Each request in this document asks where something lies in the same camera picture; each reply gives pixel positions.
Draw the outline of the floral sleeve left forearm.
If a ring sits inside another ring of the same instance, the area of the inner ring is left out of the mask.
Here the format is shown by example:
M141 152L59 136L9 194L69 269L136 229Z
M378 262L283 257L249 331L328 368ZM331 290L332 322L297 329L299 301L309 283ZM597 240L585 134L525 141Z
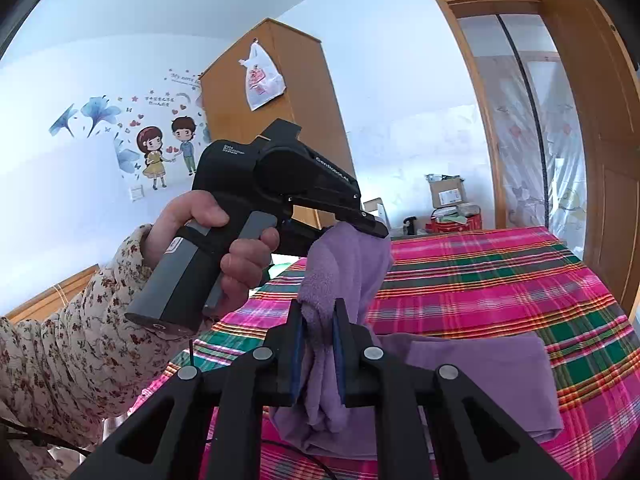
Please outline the floral sleeve left forearm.
M80 448L102 438L104 419L130 409L186 348L125 313L150 278L140 226L85 289L43 321L1 322L1 415Z

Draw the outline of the left hand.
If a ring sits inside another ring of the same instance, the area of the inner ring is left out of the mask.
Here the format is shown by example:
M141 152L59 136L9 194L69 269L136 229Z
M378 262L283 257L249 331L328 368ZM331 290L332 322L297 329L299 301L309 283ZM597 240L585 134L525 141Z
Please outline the left hand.
M162 211L141 245L144 264L157 266L179 228L195 220L206 228L225 226L228 214L214 196L205 191L190 191L174 198ZM262 274L270 265L271 255L279 246L275 228L265 229L257 240L235 240L220 262L222 297L216 315L223 318L247 302L250 291L259 286Z

